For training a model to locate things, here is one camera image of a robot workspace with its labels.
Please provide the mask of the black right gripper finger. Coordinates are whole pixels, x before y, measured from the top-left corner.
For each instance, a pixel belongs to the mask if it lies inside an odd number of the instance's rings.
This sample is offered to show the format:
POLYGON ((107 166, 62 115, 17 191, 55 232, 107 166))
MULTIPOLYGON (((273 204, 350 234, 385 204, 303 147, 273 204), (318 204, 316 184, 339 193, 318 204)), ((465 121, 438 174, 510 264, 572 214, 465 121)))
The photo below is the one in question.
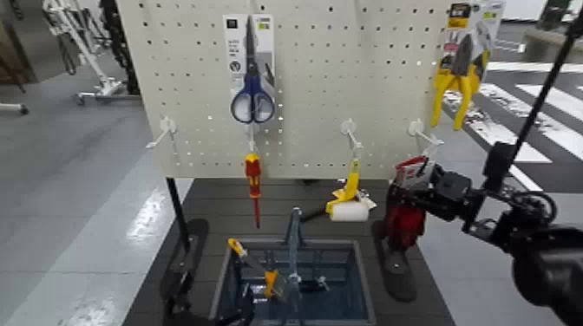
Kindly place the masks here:
POLYGON ((427 211, 432 202, 429 199, 431 189, 427 186, 401 187, 397 184, 389 186, 389 213, 395 213, 400 205, 420 208, 427 211))

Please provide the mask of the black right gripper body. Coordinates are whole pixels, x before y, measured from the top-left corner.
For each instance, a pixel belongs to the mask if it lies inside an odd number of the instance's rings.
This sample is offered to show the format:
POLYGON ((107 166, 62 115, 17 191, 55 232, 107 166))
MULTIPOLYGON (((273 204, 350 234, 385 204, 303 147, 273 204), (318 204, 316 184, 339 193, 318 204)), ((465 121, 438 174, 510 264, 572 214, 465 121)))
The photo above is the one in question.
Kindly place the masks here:
POLYGON ((436 164, 430 181, 432 188, 426 210, 446 221, 456 218, 466 220, 470 208, 468 194, 472 189, 472 180, 457 172, 446 171, 436 164))

